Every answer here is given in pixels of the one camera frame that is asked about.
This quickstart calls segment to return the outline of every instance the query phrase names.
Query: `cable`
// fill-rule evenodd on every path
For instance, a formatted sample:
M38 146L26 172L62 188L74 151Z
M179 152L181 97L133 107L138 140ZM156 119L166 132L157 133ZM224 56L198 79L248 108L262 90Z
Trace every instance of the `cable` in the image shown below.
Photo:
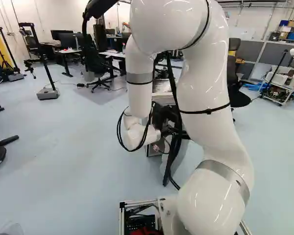
M167 67L168 67L168 73L169 73L169 81L170 81L170 85L171 85L171 90L172 90L172 95L175 101L175 105L176 108L178 110L178 135L176 140L174 139L172 142L174 144L174 146L172 146L170 148L170 152L169 152L169 156L168 156L168 160L170 161L170 165L172 164L172 162L174 161L174 159L176 158L180 148L181 148L181 144L182 144L182 135L183 135L183 123L182 123L182 117L181 117L181 113L180 113L180 109L178 106L178 102L177 102L177 96L176 96L176 84L175 84L175 80L174 80L174 74L172 71L172 66L171 66L171 57L170 57L170 53L167 51L166 52L167 55ZM169 169L169 180L170 182L173 184L173 186L177 189L180 190L180 186L174 181L172 175L171 175L171 170Z
M151 118L152 118L152 108L150 109L150 113L149 113L149 117L148 117L148 122L145 126L145 129L144 129L144 133L143 133L143 136L142 136L142 139L140 141L140 143L138 144L138 146L136 148L134 148L133 150L129 150L123 143L123 140L122 140L122 136L121 136L121 123L122 123L122 119L123 119L123 115L126 111L126 109L128 108L128 106L124 109L124 111L122 112L119 120L118 120L118 123L117 123L117 137L118 137L118 140L119 140L119 143L120 145L128 152L135 152L136 150L140 149L141 147L144 146L144 143L146 141L146 138L147 138L147 133L148 133L148 127L151 123Z
M256 100L256 99L258 99L258 98L260 98L260 97L261 97L261 95L258 96L258 97L256 97L256 98L254 98L254 99L252 99L250 102L253 102L254 100Z
M46 84L45 86L44 86L44 88L46 88L47 86L50 86L51 85L51 83L48 83L48 84Z
M174 179L172 178L172 175L171 175L171 170L170 170L170 173L169 173L169 180L171 182L171 184L173 184L173 186L177 189L177 190L180 190L181 187L174 181Z
M106 88L106 87L98 87L98 88L105 89L105 90L108 90L108 91L113 91L113 92L119 91L121 89L127 89L127 87L121 87L121 88L116 89L116 90L112 90L112 89Z

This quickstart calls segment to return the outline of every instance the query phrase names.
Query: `gray floor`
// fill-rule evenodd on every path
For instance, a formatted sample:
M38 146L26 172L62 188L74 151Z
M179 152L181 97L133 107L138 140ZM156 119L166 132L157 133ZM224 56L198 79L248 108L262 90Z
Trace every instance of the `gray floor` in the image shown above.
M127 153L116 137L117 120L127 106L126 90L78 89L83 82L63 67L49 67L61 96L39 101L48 83L37 79L0 85L0 138L19 135L0 166L0 229L20 223L25 235L115 235L122 200L154 199L176 193L162 187L161 160L144 151ZM125 86L117 78L114 87ZM250 97L256 92L244 90ZM258 99L235 110L237 131L255 167L256 182L245 220L255 235L294 235L294 104L278 107ZM201 161L191 143L176 174L179 184Z

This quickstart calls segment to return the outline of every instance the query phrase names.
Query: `office chair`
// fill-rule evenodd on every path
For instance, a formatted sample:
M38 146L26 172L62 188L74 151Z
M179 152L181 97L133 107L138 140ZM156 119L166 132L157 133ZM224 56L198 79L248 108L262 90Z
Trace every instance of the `office chair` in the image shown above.
M233 51L234 55L228 55L227 57L227 87L230 99L231 110L234 108L240 108L247 106L251 103L251 99L244 93L240 92L240 88L244 82L239 81L238 76L236 75L236 51L240 47L241 39L239 38L230 38L229 51Z
M107 83L111 83L112 79L117 77L113 74L113 69L119 71L121 70L112 65L113 58L111 56L105 56L105 58L102 58L98 53L96 45L91 45L90 42L88 45L91 46L91 49L84 50L85 69L86 71L93 72L95 74L95 77L98 77L98 80L96 82L87 83L86 87L94 85L91 90L92 93L99 86L104 86L107 89L110 89L110 86L108 86ZM106 72L109 72L110 76L108 78L101 79Z
M38 56L39 55L38 46L36 45L35 38L33 36L26 36L25 41L26 41L26 47L27 47L29 53L32 53L32 54Z

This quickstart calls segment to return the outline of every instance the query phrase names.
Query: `table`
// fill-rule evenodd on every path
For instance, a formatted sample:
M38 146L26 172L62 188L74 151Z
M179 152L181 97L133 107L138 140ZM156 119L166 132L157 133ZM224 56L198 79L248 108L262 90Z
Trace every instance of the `table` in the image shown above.
M118 52L114 50L107 50L104 52L100 52L100 55L108 55L111 56L113 59L120 60L119 61L119 69L123 70L124 72L121 72L121 76L126 74L126 65L125 65L125 54L123 52Z
M107 50L107 51L104 51L104 52L100 52L99 54L101 55L109 55L109 56L112 56L113 58L116 58L116 59L125 59L125 54L123 54L123 52L112 52L110 50Z
M70 74L69 67L68 67L68 62L66 60L66 55L67 54L81 54L82 50L59 50L56 51L56 53L61 54L64 62L64 68L65 72L63 72L63 75L66 75L67 77L73 77L73 75Z
M268 83L268 82L269 82L268 80L265 80L264 79L263 82L261 83L261 86L260 86L260 88L259 88L258 91L261 90L261 88L264 85L264 83ZM287 98L283 102L280 102L280 101L278 101L278 100L276 100L274 98L268 97L266 95L263 96L266 99L269 99L269 100L271 100L271 101L273 101L275 103L278 103L280 106L285 105L289 101L291 95L294 93L294 88L293 87L286 86L286 85L281 85L281 84L278 84L278 83L275 83L275 82L271 82L270 85L273 85L273 86L276 86L276 87L280 87L280 88L285 89L285 90L287 90L289 92L289 95L287 96Z

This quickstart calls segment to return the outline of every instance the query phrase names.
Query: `metal pipe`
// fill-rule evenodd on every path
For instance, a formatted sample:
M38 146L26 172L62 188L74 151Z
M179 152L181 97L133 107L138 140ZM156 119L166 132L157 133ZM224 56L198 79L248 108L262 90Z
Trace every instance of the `metal pipe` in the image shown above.
M240 223L240 227L244 233L244 235L252 235L251 231L249 230L249 228L247 227L247 225L245 224L245 221L242 220Z
M222 8L240 8L240 6L222 6ZM243 8L273 8L273 6L243 6ZM275 8L293 9L293 7L276 6Z
M119 20L119 3L117 4L117 14L118 14L118 28L120 28L120 20Z
M4 23L5 27L6 27L6 30L9 32L9 29L8 29L8 26L6 26L6 22L4 20L4 17L3 17L3 14L2 14L1 8L0 8L0 14L1 14L1 17L3 19L3 23Z
M273 7L273 10L272 10L272 13L270 14L270 17L269 17L269 20L268 20L268 23L267 23L267 27L266 27L266 29L265 29L265 31L264 31L263 36L261 37L261 40L263 40L263 39L265 38L265 35L266 35L267 31L268 31L268 28L269 28L269 25L270 25L270 22L271 22L272 16L273 16L274 11L275 11L275 7L276 7L276 5L277 5L277 3L274 4L274 7Z
M292 13L293 13L293 12L294 12L294 6L293 6L292 11L291 11L291 13L290 13L289 20L291 19L291 16L292 16Z
M242 11L243 11L243 2L241 2L241 4L240 4L240 12L239 12L239 15L237 17L237 20L236 20L236 23L235 23L235 27L237 27L239 25L239 20L240 20Z
M242 3L241 0L230 0L230 1L217 1L218 3ZM244 2L285 2L284 0L244 0Z

